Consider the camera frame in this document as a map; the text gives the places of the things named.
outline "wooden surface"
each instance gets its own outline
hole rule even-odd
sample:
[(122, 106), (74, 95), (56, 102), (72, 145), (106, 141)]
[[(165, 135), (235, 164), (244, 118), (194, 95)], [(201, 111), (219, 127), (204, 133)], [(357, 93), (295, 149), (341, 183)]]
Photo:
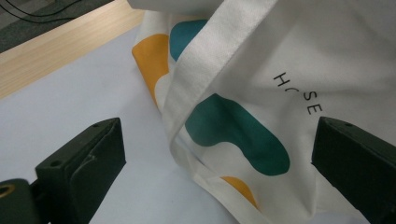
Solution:
[(136, 27), (142, 10), (115, 0), (0, 54), (0, 99)]

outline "cable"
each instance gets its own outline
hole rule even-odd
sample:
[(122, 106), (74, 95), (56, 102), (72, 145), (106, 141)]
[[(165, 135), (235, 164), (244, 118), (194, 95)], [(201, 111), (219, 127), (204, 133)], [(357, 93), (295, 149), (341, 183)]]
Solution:
[[(29, 21), (29, 20), (26, 20), (25, 18), (19, 17), (19, 16), (15, 15), (14, 13), (8, 11), (8, 10), (7, 10), (5, 7), (3, 7), (1, 4), (0, 4), (0, 8), (2, 8), (2, 9), (3, 9), (4, 11), (6, 11), (7, 13), (13, 15), (14, 17), (16, 17), (16, 18), (18, 18), (18, 19), (20, 19), (20, 20), (22, 20), (22, 21)], [(71, 20), (73, 20), (73, 19), (75, 19), (75, 18), (70, 17), (70, 18), (55, 19), (55, 20), (51, 20), (51, 21), (29, 21), (29, 22), (32, 22), (32, 23), (50, 23), (50, 22), (54, 22), (54, 21), (71, 21)]]
[(50, 14), (35, 15), (35, 14), (31, 14), (31, 13), (28, 13), (28, 12), (23, 11), (22, 9), (16, 7), (16, 6), (13, 5), (11, 2), (9, 2), (9, 0), (6, 0), (6, 2), (8, 2), (12, 7), (14, 7), (15, 9), (17, 9), (19, 12), (22, 12), (22, 13), (24, 13), (24, 14), (26, 14), (26, 15), (29, 15), (29, 16), (32, 16), (32, 17), (48, 17), (48, 16), (53, 16), (53, 15), (56, 15), (56, 14), (58, 14), (58, 13), (64, 11), (64, 10), (66, 10), (68, 7), (71, 7), (71, 6), (73, 6), (75, 3), (80, 2), (80, 1), (81, 1), (81, 0), (74, 1), (74, 2), (72, 2), (71, 4), (69, 4), (69, 5), (65, 6), (65, 7), (63, 7), (62, 9), (60, 9), (60, 10), (58, 10), (58, 11), (56, 11), (56, 12), (50, 13)]

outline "bag handle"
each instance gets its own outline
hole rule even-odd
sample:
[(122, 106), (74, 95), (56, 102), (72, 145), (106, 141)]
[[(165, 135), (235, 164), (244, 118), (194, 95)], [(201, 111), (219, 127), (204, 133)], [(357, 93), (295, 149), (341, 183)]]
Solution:
[(225, 0), (184, 49), (177, 60), (163, 107), (163, 120), (171, 142), (206, 89), (268, 15), (275, 2)]
[(163, 107), (163, 122), (175, 161), (244, 224), (271, 222), (234, 187), (184, 149), (177, 134), (212, 81), (268, 15), (275, 2), (225, 0), (178, 58)]

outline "canvas tote bag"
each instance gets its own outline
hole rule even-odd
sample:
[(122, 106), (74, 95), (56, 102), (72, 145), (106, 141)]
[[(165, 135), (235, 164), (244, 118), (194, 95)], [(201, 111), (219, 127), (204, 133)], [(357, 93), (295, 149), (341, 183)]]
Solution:
[(171, 152), (240, 223), (363, 219), (310, 163), (321, 116), (396, 145), (391, 1), (130, 0)]

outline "yellow blob pattern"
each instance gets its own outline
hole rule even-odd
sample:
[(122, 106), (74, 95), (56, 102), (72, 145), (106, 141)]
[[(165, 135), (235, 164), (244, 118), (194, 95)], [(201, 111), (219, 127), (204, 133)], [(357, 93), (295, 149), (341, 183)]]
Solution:
[(239, 178), (233, 177), (233, 176), (223, 176), (221, 179), (225, 180), (227, 183), (229, 183), (231, 186), (233, 186), (236, 190), (238, 190), (248, 201), (253, 204), (257, 209), (259, 207), (256, 204), (256, 201), (254, 200), (253, 194), (251, 193), (250, 188), (248, 187), (247, 184), (245, 184), (244, 181), (240, 180)]
[(168, 50), (168, 35), (151, 35), (140, 41), (132, 49), (137, 66), (156, 104), (155, 84), (161, 77), (169, 73)]

